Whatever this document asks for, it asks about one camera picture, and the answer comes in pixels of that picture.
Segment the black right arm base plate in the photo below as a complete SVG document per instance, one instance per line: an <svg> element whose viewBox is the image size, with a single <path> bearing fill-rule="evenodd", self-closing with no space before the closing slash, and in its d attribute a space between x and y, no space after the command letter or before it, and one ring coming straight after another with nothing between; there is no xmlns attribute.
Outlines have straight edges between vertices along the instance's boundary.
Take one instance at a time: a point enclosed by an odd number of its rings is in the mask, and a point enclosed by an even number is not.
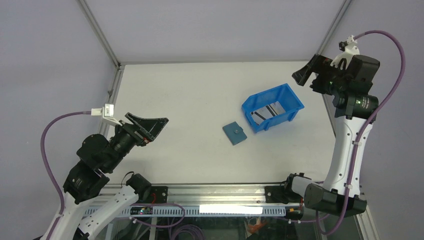
<svg viewBox="0 0 424 240"><path fill-rule="evenodd" d="M291 190L285 190L283 186L268 185L264 187L265 202L268 204L300 203L301 196Z"/></svg>

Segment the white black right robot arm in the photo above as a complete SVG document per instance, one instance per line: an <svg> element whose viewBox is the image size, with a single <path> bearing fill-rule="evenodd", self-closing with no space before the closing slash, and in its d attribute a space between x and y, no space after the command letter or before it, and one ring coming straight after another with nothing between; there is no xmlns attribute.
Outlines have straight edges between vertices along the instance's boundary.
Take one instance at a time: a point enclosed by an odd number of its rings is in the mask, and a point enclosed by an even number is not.
<svg viewBox="0 0 424 240"><path fill-rule="evenodd" d="M361 214L367 207L367 202L360 198L359 176L363 151L379 106L378 98L369 91L380 62L360 54L335 66L331 62L330 58L316 54L292 75L303 86L311 74L316 74L311 89L333 97L336 133L329 171L323 184L303 173L292 173L281 190L289 203L301 201L308 209L345 218Z"/></svg>

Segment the blue plastic bin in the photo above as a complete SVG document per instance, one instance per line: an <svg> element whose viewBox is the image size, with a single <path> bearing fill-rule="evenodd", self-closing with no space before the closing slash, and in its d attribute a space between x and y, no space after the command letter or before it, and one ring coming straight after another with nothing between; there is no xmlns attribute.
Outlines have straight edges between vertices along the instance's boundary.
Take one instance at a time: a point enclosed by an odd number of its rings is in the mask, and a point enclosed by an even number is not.
<svg viewBox="0 0 424 240"><path fill-rule="evenodd" d="M241 105L254 133L291 122L303 108L303 103L287 83L253 94Z"/></svg>

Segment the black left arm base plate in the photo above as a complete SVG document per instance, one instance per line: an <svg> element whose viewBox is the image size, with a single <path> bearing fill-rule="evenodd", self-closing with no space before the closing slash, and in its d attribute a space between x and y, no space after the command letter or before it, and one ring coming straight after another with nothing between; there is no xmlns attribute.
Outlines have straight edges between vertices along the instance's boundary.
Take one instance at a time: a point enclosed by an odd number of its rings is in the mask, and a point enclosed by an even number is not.
<svg viewBox="0 0 424 240"><path fill-rule="evenodd" d="M143 203L147 204L164 204L168 202L168 190L167 186L153 186L148 194L147 198L143 200Z"/></svg>

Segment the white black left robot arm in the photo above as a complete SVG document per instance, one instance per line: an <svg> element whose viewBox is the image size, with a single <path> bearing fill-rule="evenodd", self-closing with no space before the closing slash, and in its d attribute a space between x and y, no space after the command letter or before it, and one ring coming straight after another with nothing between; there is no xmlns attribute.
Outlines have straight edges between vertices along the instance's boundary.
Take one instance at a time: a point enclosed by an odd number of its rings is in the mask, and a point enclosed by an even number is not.
<svg viewBox="0 0 424 240"><path fill-rule="evenodd" d="M76 152L78 163L69 171L63 186L59 186L46 156L45 140L48 130L57 121L70 116L95 115L94 111L71 112L53 119L43 130L40 151L47 174L58 195L59 208L41 240L92 240L120 211L133 203L149 200L152 184L139 173L133 174L112 200L86 219L86 209L99 196L123 158L135 147L153 142L169 119L142 118L127 113L129 122L110 118L115 125L114 136L106 139L102 134L91 134Z"/></svg>

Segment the teal leather card holder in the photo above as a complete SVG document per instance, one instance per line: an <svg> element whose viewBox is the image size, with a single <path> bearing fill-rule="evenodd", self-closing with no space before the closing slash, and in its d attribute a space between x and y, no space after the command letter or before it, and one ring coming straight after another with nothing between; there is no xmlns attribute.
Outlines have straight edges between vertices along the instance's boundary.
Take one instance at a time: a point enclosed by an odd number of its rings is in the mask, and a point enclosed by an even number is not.
<svg viewBox="0 0 424 240"><path fill-rule="evenodd" d="M235 121L223 126L222 130L233 146L243 142L248 138L244 133L244 130Z"/></svg>

